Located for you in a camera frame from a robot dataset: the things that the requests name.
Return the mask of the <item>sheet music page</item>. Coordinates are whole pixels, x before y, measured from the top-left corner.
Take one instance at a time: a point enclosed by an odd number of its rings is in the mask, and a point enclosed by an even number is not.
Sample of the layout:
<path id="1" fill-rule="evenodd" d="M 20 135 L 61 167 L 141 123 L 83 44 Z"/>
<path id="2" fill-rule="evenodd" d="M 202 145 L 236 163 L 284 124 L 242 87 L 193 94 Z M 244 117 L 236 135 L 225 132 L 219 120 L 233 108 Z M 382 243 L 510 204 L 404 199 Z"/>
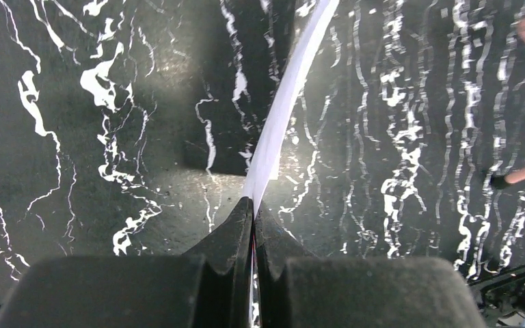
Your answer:
<path id="1" fill-rule="evenodd" d="M 288 59 L 243 185 L 242 196 L 250 199 L 253 217 L 258 214 L 271 173 L 279 161 L 282 140 L 297 96 L 304 87 L 314 57 L 338 4 L 338 1 L 316 2 Z"/>

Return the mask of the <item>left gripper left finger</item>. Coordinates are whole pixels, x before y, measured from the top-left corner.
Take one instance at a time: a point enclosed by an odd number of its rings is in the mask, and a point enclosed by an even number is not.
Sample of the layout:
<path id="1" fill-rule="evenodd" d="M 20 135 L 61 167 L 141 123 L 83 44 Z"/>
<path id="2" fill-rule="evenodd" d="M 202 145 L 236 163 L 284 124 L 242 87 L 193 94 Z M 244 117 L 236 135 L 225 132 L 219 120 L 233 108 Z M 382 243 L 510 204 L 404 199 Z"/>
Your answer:
<path id="1" fill-rule="evenodd" d="M 0 327 L 249 327 L 253 204 L 179 256 L 71 256 L 32 266 Z"/>

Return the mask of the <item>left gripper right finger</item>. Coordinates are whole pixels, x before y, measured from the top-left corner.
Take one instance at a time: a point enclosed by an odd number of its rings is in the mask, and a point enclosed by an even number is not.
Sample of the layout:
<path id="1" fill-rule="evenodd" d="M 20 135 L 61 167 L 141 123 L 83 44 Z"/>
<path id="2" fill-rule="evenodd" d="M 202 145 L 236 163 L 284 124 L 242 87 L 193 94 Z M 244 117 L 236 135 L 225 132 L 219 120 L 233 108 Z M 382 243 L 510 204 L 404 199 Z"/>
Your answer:
<path id="1" fill-rule="evenodd" d="M 261 205 L 254 221 L 263 327 L 484 327 L 440 258 L 318 257 Z"/>

